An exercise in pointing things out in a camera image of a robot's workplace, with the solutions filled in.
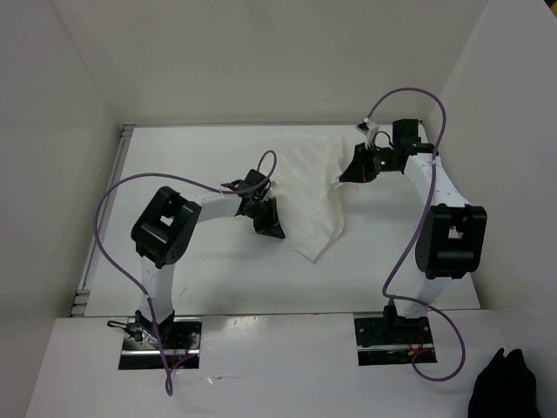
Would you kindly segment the white pleated skirt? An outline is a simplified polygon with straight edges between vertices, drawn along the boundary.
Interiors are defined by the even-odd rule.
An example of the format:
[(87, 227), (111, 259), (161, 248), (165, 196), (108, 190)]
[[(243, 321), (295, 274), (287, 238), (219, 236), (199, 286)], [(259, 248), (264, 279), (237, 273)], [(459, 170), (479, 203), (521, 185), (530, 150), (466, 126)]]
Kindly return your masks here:
[(285, 243), (312, 263), (344, 230), (339, 191), (344, 159), (344, 139), (339, 134), (310, 138), (278, 153), (272, 195)]

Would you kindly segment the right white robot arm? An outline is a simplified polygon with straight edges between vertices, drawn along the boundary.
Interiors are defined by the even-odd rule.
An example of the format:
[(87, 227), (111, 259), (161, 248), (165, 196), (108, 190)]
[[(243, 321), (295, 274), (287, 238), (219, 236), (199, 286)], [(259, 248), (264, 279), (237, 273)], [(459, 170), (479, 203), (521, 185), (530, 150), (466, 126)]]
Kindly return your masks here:
[(487, 212), (460, 194), (446, 174), (435, 145), (421, 139), (418, 120), (393, 122), (387, 147), (377, 145), (381, 131), (370, 119), (364, 119), (357, 128), (366, 139), (355, 145), (340, 182), (370, 183), (383, 172), (400, 172), (424, 203), (409, 248), (422, 275), (409, 294), (390, 297), (381, 321), (385, 338), (400, 342), (424, 326), (428, 308), (453, 281), (478, 268)]

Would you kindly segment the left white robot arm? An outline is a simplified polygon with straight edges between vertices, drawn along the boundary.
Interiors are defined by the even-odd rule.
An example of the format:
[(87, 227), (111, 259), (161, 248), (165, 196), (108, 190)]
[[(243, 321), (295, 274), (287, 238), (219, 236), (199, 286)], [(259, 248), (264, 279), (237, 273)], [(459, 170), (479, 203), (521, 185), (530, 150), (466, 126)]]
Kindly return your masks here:
[(174, 334), (171, 291), (175, 265), (185, 255), (195, 227), (219, 218), (247, 217), (255, 233), (284, 239), (271, 181), (251, 169), (244, 179), (221, 185), (215, 195), (187, 199), (169, 186), (158, 189), (131, 229), (141, 266), (140, 285), (147, 292), (135, 323), (151, 346), (167, 346)]

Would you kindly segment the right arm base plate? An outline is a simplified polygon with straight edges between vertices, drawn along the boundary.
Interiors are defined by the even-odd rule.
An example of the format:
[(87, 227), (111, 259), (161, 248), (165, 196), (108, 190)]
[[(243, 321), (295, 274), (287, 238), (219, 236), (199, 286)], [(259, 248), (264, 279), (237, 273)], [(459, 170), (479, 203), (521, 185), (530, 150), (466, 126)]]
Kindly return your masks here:
[(429, 320), (410, 320), (409, 326), (389, 325), (376, 314), (353, 318), (358, 363), (360, 367), (436, 363)]

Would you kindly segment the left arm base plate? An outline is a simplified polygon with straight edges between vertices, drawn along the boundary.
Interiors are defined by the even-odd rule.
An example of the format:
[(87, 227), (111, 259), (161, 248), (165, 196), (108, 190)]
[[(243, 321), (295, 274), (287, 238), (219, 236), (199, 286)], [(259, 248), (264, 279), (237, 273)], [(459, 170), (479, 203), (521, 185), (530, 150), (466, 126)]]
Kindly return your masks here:
[[(132, 318), (108, 320), (107, 326), (124, 332), (119, 370), (163, 369), (154, 336), (144, 331)], [(169, 368), (197, 369), (201, 345), (202, 319), (177, 317), (172, 330), (163, 336), (164, 356)]]

